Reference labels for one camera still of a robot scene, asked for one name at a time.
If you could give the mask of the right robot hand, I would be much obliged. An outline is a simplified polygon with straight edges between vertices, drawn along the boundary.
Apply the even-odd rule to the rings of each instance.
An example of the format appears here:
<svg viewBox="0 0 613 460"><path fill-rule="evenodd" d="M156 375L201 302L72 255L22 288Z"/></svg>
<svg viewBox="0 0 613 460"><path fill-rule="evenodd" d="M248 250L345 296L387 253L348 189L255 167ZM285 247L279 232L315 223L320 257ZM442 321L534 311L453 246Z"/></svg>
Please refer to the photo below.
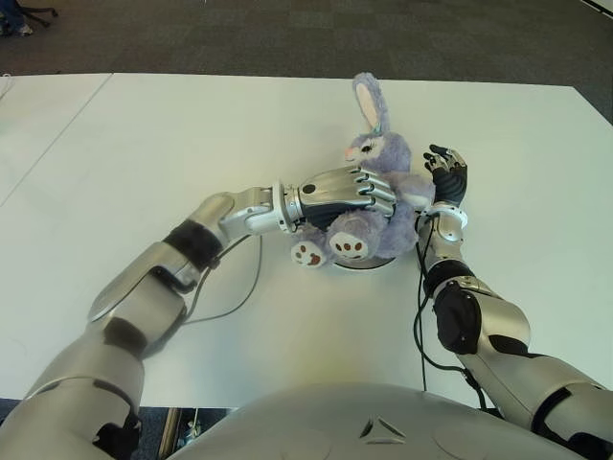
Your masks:
<svg viewBox="0 0 613 460"><path fill-rule="evenodd" d="M455 151L434 144L423 154L424 167L431 173L435 185L435 202L459 206L467 188L467 164Z"/></svg>

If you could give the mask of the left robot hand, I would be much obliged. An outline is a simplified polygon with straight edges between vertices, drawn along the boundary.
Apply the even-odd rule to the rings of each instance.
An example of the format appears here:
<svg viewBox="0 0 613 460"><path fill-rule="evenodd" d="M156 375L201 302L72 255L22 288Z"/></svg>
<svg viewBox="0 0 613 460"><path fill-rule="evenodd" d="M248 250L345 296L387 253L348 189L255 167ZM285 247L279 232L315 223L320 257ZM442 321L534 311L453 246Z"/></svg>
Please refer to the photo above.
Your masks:
<svg viewBox="0 0 613 460"><path fill-rule="evenodd" d="M376 212L388 219L396 203L389 182L361 166L318 173L284 192L288 221L295 225L309 223L323 231L347 212Z"/></svg>

